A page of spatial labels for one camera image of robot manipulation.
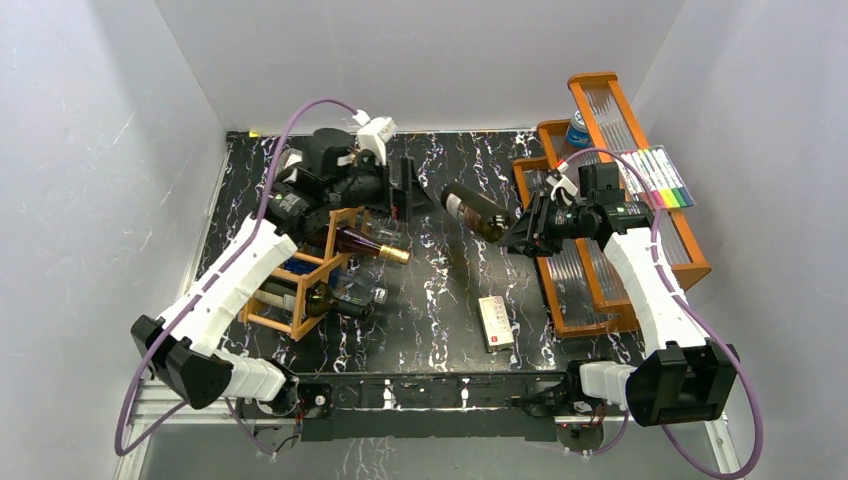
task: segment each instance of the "small box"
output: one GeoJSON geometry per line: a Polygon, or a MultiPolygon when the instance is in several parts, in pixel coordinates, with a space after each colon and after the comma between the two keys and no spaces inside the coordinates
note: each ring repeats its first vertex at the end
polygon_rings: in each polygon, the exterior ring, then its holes
{"type": "Polygon", "coordinates": [[[503,298],[483,297],[477,303],[480,305],[480,318],[483,319],[483,333],[489,352],[512,348],[512,326],[506,315],[503,298]]]}

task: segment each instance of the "gold bottle foil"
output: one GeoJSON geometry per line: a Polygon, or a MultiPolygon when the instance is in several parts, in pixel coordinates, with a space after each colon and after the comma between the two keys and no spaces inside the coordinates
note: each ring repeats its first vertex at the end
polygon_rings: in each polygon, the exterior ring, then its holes
{"type": "Polygon", "coordinates": [[[388,245],[382,245],[380,247],[379,257],[402,265],[409,263],[409,252],[388,245]]]}

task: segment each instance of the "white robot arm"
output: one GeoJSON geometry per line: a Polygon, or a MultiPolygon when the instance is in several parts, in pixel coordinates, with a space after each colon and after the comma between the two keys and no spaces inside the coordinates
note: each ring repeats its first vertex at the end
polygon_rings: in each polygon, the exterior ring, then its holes
{"type": "Polygon", "coordinates": [[[539,257],[559,253],[567,239],[597,241],[630,297],[645,339],[645,358],[638,367],[604,360],[572,362],[568,385],[535,394],[535,400],[615,403],[642,426],[717,419],[736,371],[672,298],[685,296],[662,248],[656,265],[652,260],[652,245],[661,245],[659,234],[656,243],[651,241],[652,210],[644,202],[626,201],[615,163],[580,167],[579,195],[562,167],[548,178],[552,191],[536,192],[497,243],[539,257]],[[673,291],[663,284],[657,265],[673,291]]]}
{"type": "Polygon", "coordinates": [[[411,160],[400,160],[399,183],[389,174],[385,142],[394,134],[394,122],[358,115],[363,123],[357,132],[359,148],[341,130],[317,130],[303,152],[289,155],[291,161],[266,180],[274,183],[265,218],[247,218],[185,295],[157,318],[142,315],[133,324],[139,352],[192,408],[224,396],[252,398],[276,413],[291,412],[297,403],[297,377],[273,359],[219,350],[227,326],[272,271],[294,255],[298,243],[326,224],[330,210],[368,206],[402,221],[412,215],[417,190],[406,178],[414,172],[411,160]]]}

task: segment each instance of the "marker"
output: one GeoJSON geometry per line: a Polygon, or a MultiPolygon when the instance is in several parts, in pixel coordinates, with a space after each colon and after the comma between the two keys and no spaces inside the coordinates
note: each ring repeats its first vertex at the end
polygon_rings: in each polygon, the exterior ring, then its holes
{"type": "Polygon", "coordinates": [[[680,195],[680,189],[676,188],[677,185],[674,181],[674,178],[672,178],[673,176],[671,175],[671,172],[668,170],[668,168],[666,168],[665,162],[660,159],[658,151],[658,148],[654,150],[649,150],[647,152],[648,157],[654,162],[654,165],[656,165],[657,170],[659,170],[660,174],[663,177],[663,181],[665,181],[666,185],[668,185],[669,191],[671,192],[671,195],[674,196],[674,200],[677,206],[688,207],[689,205],[686,204],[685,199],[682,195],[680,195]]]}
{"type": "Polygon", "coordinates": [[[657,182],[660,185],[660,192],[666,201],[666,208],[680,208],[680,203],[677,202],[674,192],[671,191],[671,185],[666,181],[665,175],[659,165],[654,162],[654,157],[651,155],[651,151],[647,148],[639,150],[639,155],[645,157],[645,162],[651,167],[651,171],[653,171],[654,175],[657,177],[657,182]]]}
{"type": "Polygon", "coordinates": [[[651,172],[650,170],[648,170],[648,167],[645,165],[645,162],[643,161],[642,157],[639,156],[639,152],[633,152],[631,154],[631,158],[634,159],[636,168],[639,169],[639,172],[645,179],[645,183],[647,183],[648,188],[651,189],[651,196],[654,199],[654,203],[656,203],[657,206],[664,206],[665,200],[663,199],[662,194],[660,194],[660,191],[657,188],[657,182],[654,179],[653,175],[651,175],[651,172]]]}
{"type": "MultiPolygon", "coordinates": [[[[636,168],[636,169],[639,168],[638,163],[636,162],[636,160],[633,159],[633,157],[629,153],[624,153],[624,154],[621,155],[621,157],[624,158],[625,160],[627,160],[627,162],[633,168],[636,168]]],[[[622,167],[622,168],[624,169],[624,172],[625,172],[625,181],[629,182],[629,185],[630,185],[630,195],[635,196],[636,198],[642,200],[643,202],[647,202],[647,196],[649,194],[645,193],[645,189],[642,188],[642,184],[639,183],[639,179],[636,178],[636,175],[634,175],[633,172],[628,170],[627,167],[622,167]]]]}
{"type": "Polygon", "coordinates": [[[686,203],[686,205],[688,205],[690,207],[692,205],[695,205],[695,202],[692,200],[692,196],[689,195],[689,190],[687,190],[686,185],[683,184],[683,177],[680,176],[680,173],[677,171],[677,168],[675,168],[674,164],[671,163],[671,160],[669,160],[668,155],[666,155],[666,153],[665,153],[665,149],[661,148],[661,149],[657,150],[657,154],[660,156],[663,163],[665,163],[666,168],[668,168],[669,173],[672,174],[672,177],[674,178],[675,185],[677,186],[677,189],[680,191],[680,196],[683,197],[683,200],[686,203]]]}
{"type": "MultiPolygon", "coordinates": [[[[629,160],[627,158],[627,154],[621,155],[621,158],[627,160],[628,163],[631,163],[631,164],[633,163],[631,160],[629,160]]],[[[637,195],[639,193],[639,190],[637,190],[637,186],[639,185],[639,182],[633,181],[633,178],[630,175],[630,170],[628,170],[627,167],[625,167],[621,162],[616,160],[615,163],[618,164],[618,170],[621,172],[622,177],[624,177],[624,185],[627,186],[627,191],[630,192],[631,196],[637,195]]]]}

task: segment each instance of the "white wall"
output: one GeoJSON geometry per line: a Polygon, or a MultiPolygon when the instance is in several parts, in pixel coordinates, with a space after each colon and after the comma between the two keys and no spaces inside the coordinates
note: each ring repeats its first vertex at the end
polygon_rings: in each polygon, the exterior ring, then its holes
{"type": "Polygon", "coordinates": [[[0,2],[0,476],[114,475],[139,361],[171,303],[223,129],[151,0],[0,2]]]}
{"type": "Polygon", "coordinates": [[[575,73],[615,70],[633,95],[683,1],[156,3],[224,128],[277,133],[323,96],[402,130],[535,127],[573,111],[575,73]]]}
{"type": "MultiPolygon", "coordinates": [[[[634,105],[698,206],[714,270],[690,294],[765,412],[751,479],[848,477],[848,30],[844,2],[686,2],[634,105]]],[[[731,433],[750,451],[737,386],[731,433]]]]}

